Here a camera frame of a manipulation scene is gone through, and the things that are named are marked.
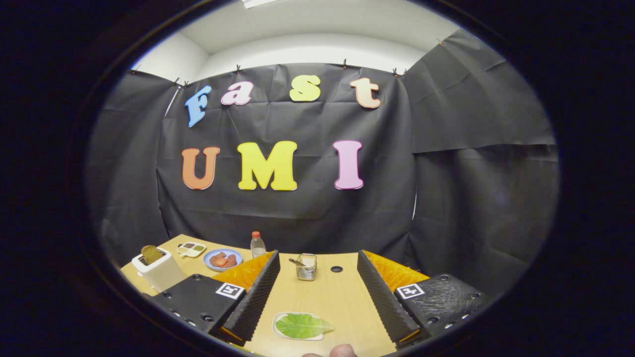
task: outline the hand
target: hand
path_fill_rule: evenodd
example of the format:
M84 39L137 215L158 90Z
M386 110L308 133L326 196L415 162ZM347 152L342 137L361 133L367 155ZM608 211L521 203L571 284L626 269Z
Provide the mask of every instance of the hand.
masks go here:
M315 353L306 353L303 354L302 357L322 357ZM339 346L333 347L331 353L328 357L357 357L355 352L353 352L353 347L350 344L341 344Z

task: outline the white ceiling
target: white ceiling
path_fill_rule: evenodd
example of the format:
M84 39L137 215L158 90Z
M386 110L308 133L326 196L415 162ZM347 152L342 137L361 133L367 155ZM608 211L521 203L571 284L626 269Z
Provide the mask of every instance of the white ceiling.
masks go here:
M279 0L248 10L236 0L180 33L210 55L259 39L310 33L374 37L427 52L457 29L407 0Z

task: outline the table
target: table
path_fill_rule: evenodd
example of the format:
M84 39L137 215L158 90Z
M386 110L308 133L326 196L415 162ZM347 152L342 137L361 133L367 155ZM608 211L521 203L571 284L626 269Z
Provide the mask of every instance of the table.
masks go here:
M176 252L179 244L192 241L207 246L207 250L196 258L181 258ZM220 245L181 234L159 245L174 256L185 275L201 274L213 277L218 274L203 263L203 255L214 249L237 250L245 261L251 259L249 249ZM318 254L317 273L314 281L301 281L295 276L296 259L299 253L280 253L280 273L271 290L267 304L254 331L251 341L244 348L266 357L301 357L305 353L316 353L328 357L331 348L339 344L351 344L358 357L377 357L395 351L375 305L357 271L358 253ZM340 266L341 273L330 268ZM139 275L132 263L121 268L121 272L139 292L157 295L148 282ZM271 325L276 314L282 312L311 313L329 321L335 330L326 332L320 341L290 340L276 335Z

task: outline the black backdrop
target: black backdrop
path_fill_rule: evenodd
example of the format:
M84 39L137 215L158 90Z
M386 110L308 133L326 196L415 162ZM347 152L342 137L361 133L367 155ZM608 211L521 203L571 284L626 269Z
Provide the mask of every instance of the black backdrop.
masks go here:
M320 77L315 102L290 100L300 74ZM379 108L356 102L349 83L360 77L379 85ZM239 81L254 83L251 102L221 105ZM213 89L205 117L189 128L184 103L206 85ZM298 144L298 189L238 189L236 147L256 142L266 157L281 140ZM333 186L337 140L363 145L361 189ZM220 148L214 183L191 190L181 177L181 151L209 146ZM202 154L195 171L203 176ZM282 252L363 248L427 274L452 273L488 293L508 288L540 248L558 186L539 101L509 63L463 30L399 77L351 66L271 65L177 91L167 80L128 74L102 111L88 173L97 231L120 264L141 246L182 233L247 248L258 230Z

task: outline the blue plate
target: blue plate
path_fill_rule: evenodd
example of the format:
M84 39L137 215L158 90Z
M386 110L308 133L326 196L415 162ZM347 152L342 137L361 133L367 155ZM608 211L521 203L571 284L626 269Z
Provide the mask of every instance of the blue plate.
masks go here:
M203 262L205 263L205 265L210 268L211 270L214 271L226 271L228 269L232 269L233 267L228 267L228 268L221 268L221 267L215 267L210 263L210 259L220 253L223 252L225 254L225 258L227 258L228 256L234 254L236 256L236 265L233 267L237 267L238 264L243 262L243 256L240 255L240 253L238 253L237 251L233 250L233 249L214 249L212 251L207 252L205 255L203 255Z

